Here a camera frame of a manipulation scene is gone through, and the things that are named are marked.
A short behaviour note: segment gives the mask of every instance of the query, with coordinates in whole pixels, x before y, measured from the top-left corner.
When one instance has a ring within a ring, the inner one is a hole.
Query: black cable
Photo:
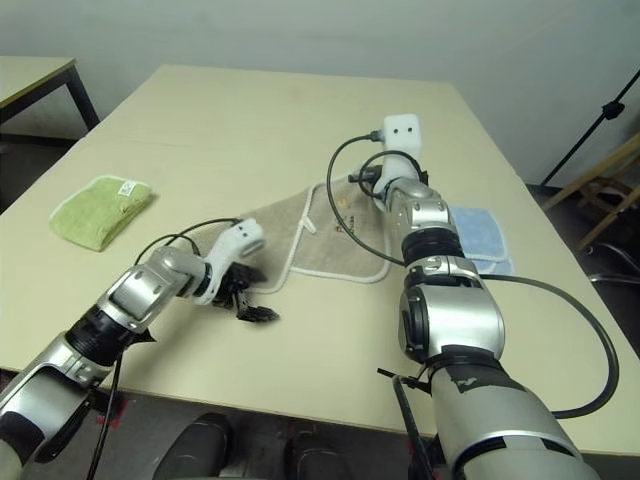
[[[144,254],[147,253],[151,247],[153,247],[159,241],[165,240],[167,238],[169,238],[170,240],[167,243],[165,243],[165,245],[171,245],[178,238],[187,240],[191,244],[191,250],[193,251],[193,253],[195,253],[196,255],[200,255],[201,253],[200,253],[200,249],[198,248],[198,245],[196,244],[196,242],[193,241],[191,237],[188,237],[186,235],[187,233],[197,228],[204,227],[206,225],[212,225],[214,223],[231,222],[233,225],[235,225],[236,223],[241,221],[242,220],[239,218],[214,218],[213,220],[207,220],[205,222],[200,222],[200,223],[196,223],[195,225],[191,225],[190,227],[185,228],[179,233],[168,233],[167,235],[158,237],[154,241],[152,241],[150,244],[148,244],[146,247],[144,247],[142,252],[140,252],[140,254],[138,255],[138,258],[136,258],[134,265],[138,265],[140,263],[140,260],[142,260],[142,257],[144,256]]]
[[[169,233],[167,235],[162,235],[161,237],[156,238],[154,241],[152,241],[150,244],[144,247],[142,252],[140,252],[138,257],[136,258],[134,265],[138,265],[140,263],[140,260],[142,260],[142,257],[144,256],[144,254],[147,253],[151,247],[153,247],[156,243],[160,242],[161,240],[165,240],[167,238],[171,238],[171,241],[166,243],[166,245],[169,245],[171,242],[174,242],[177,238],[184,238],[191,244],[191,250],[193,250],[193,253],[195,253],[196,255],[200,255],[200,249],[198,248],[198,245],[196,244],[196,242],[193,241],[192,238],[187,237],[182,233]]]
[[[207,225],[213,225],[214,223],[229,222],[229,223],[231,223],[231,225],[235,225],[236,223],[240,223],[241,221],[242,221],[242,219],[233,218],[233,217],[229,217],[229,218],[214,218],[213,220],[207,220],[207,221],[204,221],[204,222],[196,223],[195,225],[191,225],[190,227],[185,228],[181,232],[178,232],[178,234],[179,235],[185,235],[185,234],[187,234],[189,232],[192,232],[193,230],[196,230],[197,228],[206,227]],[[175,241],[175,238],[173,240],[167,242],[165,245],[171,245],[174,241]]]
[[[400,405],[400,412],[402,413],[402,419],[404,420],[404,427],[409,435],[409,441],[413,445],[413,451],[418,456],[418,461],[420,462],[420,465],[422,465],[425,477],[427,479],[433,479],[433,466],[431,465],[431,460],[429,460],[429,454],[427,453],[424,443],[422,443],[422,439],[420,438],[420,432],[418,431],[416,420],[413,418],[413,414],[411,413],[409,400],[404,393],[404,388],[402,388],[403,380],[405,380],[405,377],[401,377],[400,375],[393,376],[391,379],[391,382],[393,383],[393,391],[396,393],[398,405]]]
[[[422,171],[420,170],[420,164],[416,161],[415,158],[413,158],[407,152],[403,152],[402,150],[384,150],[382,152],[376,153],[375,155],[371,155],[367,159],[367,161],[362,164],[362,167],[360,167],[360,172],[358,173],[358,186],[360,187],[360,190],[362,190],[362,193],[364,193],[367,197],[377,198],[377,195],[375,195],[372,191],[364,187],[364,177],[363,177],[364,171],[371,164],[371,162],[377,160],[380,157],[384,157],[385,155],[399,155],[409,160],[409,162],[411,163],[411,166],[414,168],[414,170],[418,174],[418,178],[422,180]]]
[[[618,387],[618,380],[620,377],[620,365],[618,364],[618,356],[616,354],[615,347],[613,346],[613,342],[611,342],[609,335],[607,335],[607,331],[604,329],[598,319],[587,309],[587,307],[585,307],[576,298],[572,297],[564,290],[548,283],[541,282],[540,280],[532,280],[530,278],[514,277],[510,275],[480,275],[480,277],[484,280],[501,280],[504,282],[531,285],[533,287],[541,288],[543,290],[547,290],[548,292],[555,293],[562,299],[566,300],[578,312],[580,312],[585,320],[589,322],[589,325],[591,325],[591,328],[593,328],[593,330],[596,332],[598,339],[602,343],[602,347],[604,348],[604,352],[607,356],[607,364],[609,366],[609,373],[607,375],[607,381],[604,385],[604,388],[596,398],[594,398],[589,403],[582,405],[581,407],[572,408],[570,410],[551,412],[553,413],[554,417],[562,419],[589,415],[590,413],[593,413],[601,408],[605,403],[609,401],[609,399],[616,391],[616,388]]]
[[[109,423],[111,423],[111,411],[113,410],[116,393],[118,391],[118,381],[120,380],[120,368],[122,367],[122,354],[118,355],[115,362],[115,369],[113,371],[113,380],[111,382],[111,389],[109,390],[109,402],[107,403],[107,411],[104,414],[104,423],[100,429],[100,436],[98,437],[98,443],[93,450],[91,457],[91,464],[89,465],[89,471],[87,472],[87,480],[93,480],[98,469],[98,463],[100,463],[100,457],[102,456],[102,449],[104,448],[104,442],[107,439],[107,432],[109,431]]]
[[[369,135],[360,135],[358,137],[353,137],[350,138],[349,140],[347,140],[346,142],[344,142],[342,145],[340,145],[336,151],[333,153],[333,155],[331,156],[331,160],[329,160],[329,167],[327,168],[327,197],[329,199],[329,205],[331,206],[331,210],[333,210],[333,214],[336,217],[336,220],[338,221],[338,223],[340,224],[340,226],[342,227],[342,230],[344,230],[344,232],[349,235],[349,237],[351,237],[351,240],[353,240],[354,242],[356,242],[358,245],[360,245],[362,248],[364,248],[366,251],[373,253],[374,255],[387,260],[391,263],[395,263],[396,265],[401,265],[404,266],[404,262],[401,260],[398,260],[397,258],[393,258],[390,257],[389,255],[386,255],[382,252],[380,252],[379,250],[376,250],[373,247],[370,247],[369,245],[367,245],[366,243],[364,243],[362,240],[360,240],[347,226],[347,224],[345,223],[345,221],[342,219],[342,216],[340,215],[340,212],[338,211],[338,207],[336,207],[336,202],[333,199],[333,192],[331,191],[331,172],[333,171],[333,164],[336,162],[336,158],[338,158],[338,155],[340,155],[340,152],[342,152],[342,150],[344,150],[346,147],[348,147],[349,145],[351,145],[352,143],[356,143],[362,140],[371,140],[376,141],[378,136],[376,135],[377,132],[372,132]]]

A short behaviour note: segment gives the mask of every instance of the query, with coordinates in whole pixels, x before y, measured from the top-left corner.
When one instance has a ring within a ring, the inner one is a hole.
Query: white sticker
[[[123,195],[128,197],[133,192],[133,189],[136,188],[137,182],[132,182],[131,180],[127,180],[122,184],[120,190],[118,190],[118,195]]]

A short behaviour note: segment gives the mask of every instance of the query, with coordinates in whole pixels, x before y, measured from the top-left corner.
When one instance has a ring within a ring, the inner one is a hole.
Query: beige table
[[[19,369],[68,328],[150,239],[206,218],[240,214],[325,174],[344,139],[385,115],[414,112],[423,166],[451,205],[490,209],[517,273],[582,300],[620,356],[620,386],[597,413],[562,421],[578,447],[640,454],[640,362],[575,259],[455,89],[443,83],[162,67],[0,217],[0,365]],[[336,173],[379,146],[354,146]],[[47,226],[53,208],[101,174],[148,182],[158,198],[103,253]],[[373,428],[403,430],[389,380],[413,373],[397,345],[403,271],[359,285],[292,274],[259,301],[282,318],[252,325],[174,301],[153,324],[155,344],[125,356],[124,388]],[[585,321],[561,300],[490,284],[506,323],[503,365],[552,409],[597,394],[606,361]],[[431,400],[411,392],[425,433]]]
[[[99,119],[75,64],[74,58],[0,56],[0,124],[66,85],[87,128],[95,127]]]

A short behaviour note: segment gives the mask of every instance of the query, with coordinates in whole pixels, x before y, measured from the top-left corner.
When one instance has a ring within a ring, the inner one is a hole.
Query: small table
[[[69,89],[87,128],[98,125],[100,119],[75,64],[74,58],[0,56],[0,125],[63,85]],[[34,136],[4,134],[3,139],[40,143]]]

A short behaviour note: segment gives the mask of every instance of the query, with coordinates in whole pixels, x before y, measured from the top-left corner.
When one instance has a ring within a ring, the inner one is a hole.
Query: blue towel
[[[507,244],[498,222],[484,208],[451,207],[451,215],[467,258],[479,273],[513,274]]]

